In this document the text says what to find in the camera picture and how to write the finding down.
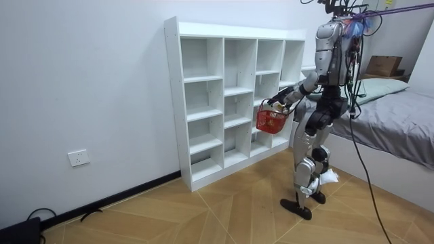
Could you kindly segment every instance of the electrical outlet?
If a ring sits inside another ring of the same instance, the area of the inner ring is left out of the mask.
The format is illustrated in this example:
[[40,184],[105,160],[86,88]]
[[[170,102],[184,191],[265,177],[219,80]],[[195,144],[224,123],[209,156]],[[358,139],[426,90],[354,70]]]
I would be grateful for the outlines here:
[[68,153],[69,161],[73,167],[82,165],[85,163],[90,163],[89,155],[87,155],[87,151],[80,150],[78,152],[70,152]]

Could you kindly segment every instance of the parquet floor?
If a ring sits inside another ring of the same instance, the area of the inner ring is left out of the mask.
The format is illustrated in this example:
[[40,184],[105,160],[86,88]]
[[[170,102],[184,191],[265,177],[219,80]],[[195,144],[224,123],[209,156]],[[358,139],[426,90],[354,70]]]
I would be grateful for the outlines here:
[[[387,243],[368,185],[340,170],[340,182],[323,189],[325,205],[308,200],[311,221],[283,209],[281,198],[294,199],[292,171],[286,150],[197,192],[175,180],[44,235],[47,244]],[[393,243],[434,243],[434,213],[374,192]]]

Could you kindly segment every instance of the pillow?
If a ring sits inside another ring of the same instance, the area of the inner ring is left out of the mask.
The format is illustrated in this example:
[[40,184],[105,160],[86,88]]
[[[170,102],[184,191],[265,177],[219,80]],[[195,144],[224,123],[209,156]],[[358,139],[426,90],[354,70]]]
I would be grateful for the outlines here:
[[[410,86],[407,83],[395,79],[364,79],[362,80],[359,95],[365,94],[366,96],[362,98],[357,98],[357,103],[359,105],[362,105],[372,100],[381,98],[387,94],[394,94],[403,91],[409,87]],[[340,88],[340,96],[342,96],[343,98],[346,97],[344,87]],[[307,96],[307,98],[315,101],[318,101],[320,97],[321,94],[312,94]]]

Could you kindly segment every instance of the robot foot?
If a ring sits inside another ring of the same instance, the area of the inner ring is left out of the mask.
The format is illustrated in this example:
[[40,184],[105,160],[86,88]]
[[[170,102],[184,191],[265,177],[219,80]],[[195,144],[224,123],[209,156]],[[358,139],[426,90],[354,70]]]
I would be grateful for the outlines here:
[[326,196],[322,192],[313,193],[311,197],[319,204],[326,203]]
[[304,209],[299,208],[298,203],[295,201],[290,201],[287,199],[281,199],[280,205],[284,207],[286,210],[300,216],[301,218],[304,218],[305,220],[311,220],[312,219],[312,212],[307,207],[304,207]]

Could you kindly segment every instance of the gray bedding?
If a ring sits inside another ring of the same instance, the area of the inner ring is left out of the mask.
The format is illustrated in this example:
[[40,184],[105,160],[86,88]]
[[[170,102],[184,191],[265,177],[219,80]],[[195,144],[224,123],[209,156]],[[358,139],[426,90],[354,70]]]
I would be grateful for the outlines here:
[[[315,102],[304,99],[306,109]],[[358,143],[434,170],[434,98],[411,91],[389,94],[361,105],[353,121]],[[332,133],[351,140],[349,114],[334,122]]]

